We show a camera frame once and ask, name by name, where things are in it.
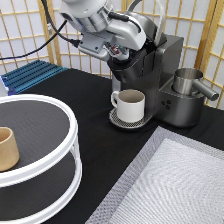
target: mug handle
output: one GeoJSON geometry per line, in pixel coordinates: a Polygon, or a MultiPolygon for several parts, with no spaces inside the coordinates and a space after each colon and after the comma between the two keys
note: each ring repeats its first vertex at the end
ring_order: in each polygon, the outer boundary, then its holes
{"type": "Polygon", "coordinates": [[[115,107],[115,108],[117,108],[117,104],[116,104],[116,102],[115,102],[115,100],[114,100],[114,95],[116,94],[117,96],[118,96],[118,94],[119,94],[120,92],[118,92],[118,91],[114,91],[112,94],[111,94],[111,103],[112,103],[112,105],[115,107]]]}

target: coffee machine drip tray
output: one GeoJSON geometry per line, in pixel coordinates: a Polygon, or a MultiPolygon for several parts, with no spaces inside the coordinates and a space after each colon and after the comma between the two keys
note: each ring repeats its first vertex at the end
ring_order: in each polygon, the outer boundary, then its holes
{"type": "Polygon", "coordinates": [[[109,114],[109,119],[110,122],[118,128],[127,131],[135,131],[136,129],[144,127],[152,119],[152,115],[145,112],[145,116],[140,121],[135,123],[126,123],[117,117],[116,108],[114,108],[109,114]]]}

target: black cable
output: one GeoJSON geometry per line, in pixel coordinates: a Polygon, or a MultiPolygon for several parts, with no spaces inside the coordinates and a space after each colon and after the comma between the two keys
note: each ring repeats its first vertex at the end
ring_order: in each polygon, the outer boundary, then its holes
{"type": "MultiPolygon", "coordinates": [[[[67,23],[67,20],[65,20],[62,25],[60,26],[59,28],[59,32],[62,30],[62,28],[65,26],[65,24],[67,23]]],[[[45,44],[43,44],[41,47],[39,47],[38,49],[30,52],[30,53],[27,53],[27,54],[24,54],[24,55],[21,55],[21,56],[16,56],[16,57],[7,57],[7,58],[0,58],[0,60],[7,60],[7,59],[16,59],[16,58],[23,58],[23,57],[27,57],[33,53],[36,53],[37,51],[40,51],[41,49],[43,49],[46,45],[48,45],[55,37],[57,36],[57,33],[55,33],[45,44]]]]}
{"type": "Polygon", "coordinates": [[[133,23],[135,26],[137,26],[137,27],[138,27],[138,32],[141,33],[142,29],[141,29],[141,27],[138,25],[138,23],[136,23],[136,22],[133,21],[132,19],[129,19],[128,21],[131,22],[131,23],[133,23]]]}
{"type": "Polygon", "coordinates": [[[44,10],[45,10],[45,14],[46,14],[46,17],[47,17],[47,21],[50,22],[50,24],[51,24],[51,26],[53,27],[54,31],[55,31],[55,32],[58,34],[58,36],[61,37],[63,40],[70,42],[71,39],[68,39],[68,38],[64,37],[62,34],[60,34],[60,33],[58,32],[57,28],[55,27],[55,25],[54,25],[54,23],[53,23],[53,21],[52,21],[52,19],[51,19],[50,13],[49,13],[49,11],[48,11],[47,1],[46,1],[46,0],[41,0],[41,1],[42,1],[43,6],[44,6],[44,10]]]}
{"type": "Polygon", "coordinates": [[[62,34],[60,34],[58,32],[57,28],[55,27],[52,19],[51,19],[51,15],[50,15],[50,13],[48,11],[47,1],[46,0],[41,0],[41,1],[42,1],[43,6],[44,6],[44,10],[45,10],[45,14],[46,14],[46,19],[47,19],[47,21],[50,22],[50,24],[53,27],[55,33],[57,33],[58,36],[61,37],[63,40],[71,43],[74,47],[78,48],[79,43],[80,43],[80,40],[68,39],[68,38],[64,37],[62,34]]]}
{"type": "Polygon", "coordinates": [[[141,31],[142,31],[142,30],[141,30],[141,27],[138,25],[138,23],[136,23],[135,21],[129,19],[129,17],[126,16],[126,15],[121,15],[121,14],[118,14],[118,13],[116,13],[116,12],[110,12],[110,13],[108,14],[108,16],[109,16],[109,18],[111,18],[111,19],[121,20],[121,21],[123,21],[123,22],[131,22],[131,23],[133,23],[133,24],[138,28],[138,32],[139,32],[139,33],[141,33],[141,31]]]}

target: silver metal pitcher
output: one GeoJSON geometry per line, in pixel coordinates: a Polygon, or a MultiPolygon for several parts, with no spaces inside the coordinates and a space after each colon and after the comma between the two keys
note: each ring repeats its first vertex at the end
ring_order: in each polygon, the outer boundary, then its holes
{"type": "Polygon", "coordinates": [[[195,68],[181,68],[174,75],[173,89],[179,94],[191,96],[202,93],[211,101],[219,98],[219,94],[201,82],[203,73],[195,68]]]}

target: shoji screen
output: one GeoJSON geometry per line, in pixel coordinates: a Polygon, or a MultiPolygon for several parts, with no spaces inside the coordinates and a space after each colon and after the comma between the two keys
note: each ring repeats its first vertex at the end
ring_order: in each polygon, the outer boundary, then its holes
{"type": "Polygon", "coordinates": [[[207,101],[207,104],[224,110],[224,0],[217,3],[207,42],[201,66],[205,74],[204,83],[221,95],[218,101],[207,101]]]}
{"type": "MultiPolygon", "coordinates": [[[[37,0],[0,0],[0,57],[20,56],[45,43],[37,0]]],[[[28,57],[0,61],[0,75],[33,60],[49,61],[47,48],[28,57]]]]}
{"type": "MultiPolygon", "coordinates": [[[[52,0],[53,10],[55,14],[55,20],[57,28],[63,23],[64,19],[59,15],[58,10],[61,5],[61,0],[52,0]]],[[[116,4],[116,10],[122,10],[122,1],[113,0],[116,4]]],[[[74,28],[67,24],[65,28],[61,31],[63,35],[73,39],[81,38],[80,33],[74,30],[74,28]]],[[[62,65],[68,68],[76,68],[86,72],[91,72],[93,74],[101,76],[110,77],[110,69],[106,62],[100,61],[88,55],[85,55],[74,48],[71,44],[66,43],[64,40],[59,39],[60,54],[62,65]]]]}
{"type": "MultiPolygon", "coordinates": [[[[161,0],[161,3],[167,18],[164,33],[184,37],[180,67],[194,67],[210,0],[161,0]]],[[[155,0],[143,0],[135,11],[158,25],[160,12],[155,0]]]]}

